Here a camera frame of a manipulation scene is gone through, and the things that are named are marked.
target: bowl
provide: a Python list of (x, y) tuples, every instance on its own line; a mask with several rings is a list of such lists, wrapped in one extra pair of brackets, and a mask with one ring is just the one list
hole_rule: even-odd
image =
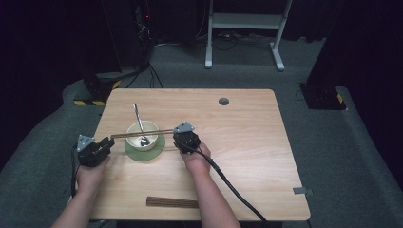
[[(156, 126), (154, 123), (152, 123), (150, 121), (142, 121), (142, 126), (143, 126), (144, 132), (158, 130), (158, 126)], [(142, 132), (138, 122), (134, 123), (127, 129), (127, 133), (137, 133), (137, 132)], [(136, 150), (148, 151), (157, 144), (158, 135), (150, 135), (150, 136), (146, 136), (146, 137), (150, 140), (150, 144), (143, 145), (143, 146), (140, 145), (142, 136), (129, 137), (129, 138), (126, 138), (126, 140), (127, 140), (127, 143), (129, 145), (133, 146)]]

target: metal frame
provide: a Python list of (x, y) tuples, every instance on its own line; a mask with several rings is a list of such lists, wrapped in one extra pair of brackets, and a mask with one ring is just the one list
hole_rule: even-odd
[(276, 61), (278, 71), (285, 69), (284, 63), (278, 52), (279, 41), (281, 40), (284, 27), (288, 19), (288, 13), (293, 0), (287, 0), (282, 15), (264, 14), (237, 14), (237, 13), (214, 13), (213, 0), (210, 0), (208, 18), (208, 38), (205, 52), (205, 67), (213, 67), (212, 35), (213, 28), (235, 28), (235, 29), (275, 29), (278, 31), (274, 43), (270, 43), (270, 49)]

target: person's left hand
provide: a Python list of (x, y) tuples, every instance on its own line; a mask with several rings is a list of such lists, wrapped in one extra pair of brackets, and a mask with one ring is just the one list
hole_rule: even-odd
[(80, 166), (77, 171), (77, 193), (96, 195), (98, 187), (104, 178), (104, 171), (110, 157), (107, 156), (98, 166)]

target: metal spoon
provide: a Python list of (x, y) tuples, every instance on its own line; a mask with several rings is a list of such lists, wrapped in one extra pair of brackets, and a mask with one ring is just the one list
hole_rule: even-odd
[[(133, 104), (133, 107), (134, 107), (134, 111), (136, 112), (136, 117), (137, 117), (137, 121), (139, 122), (140, 130), (142, 131), (142, 133), (144, 133), (142, 121), (140, 120), (139, 109), (137, 108), (136, 104)], [(150, 140), (146, 136), (142, 136), (141, 140), (140, 140), (140, 146), (145, 146), (145, 145), (149, 145), (149, 144), (150, 144)]]

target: wooden chopsticks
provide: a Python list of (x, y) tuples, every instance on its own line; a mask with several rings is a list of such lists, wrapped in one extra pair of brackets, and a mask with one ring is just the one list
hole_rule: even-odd
[(199, 208), (199, 204), (196, 200), (158, 197), (147, 197), (145, 205), (161, 207)]
[(136, 136), (150, 136), (150, 135), (161, 135), (161, 134), (173, 134), (173, 130), (158, 130), (158, 131), (145, 131), (145, 132), (135, 132), (135, 133), (126, 133), (126, 134), (116, 134), (111, 135), (110, 139), (118, 139), (118, 138), (129, 138)]

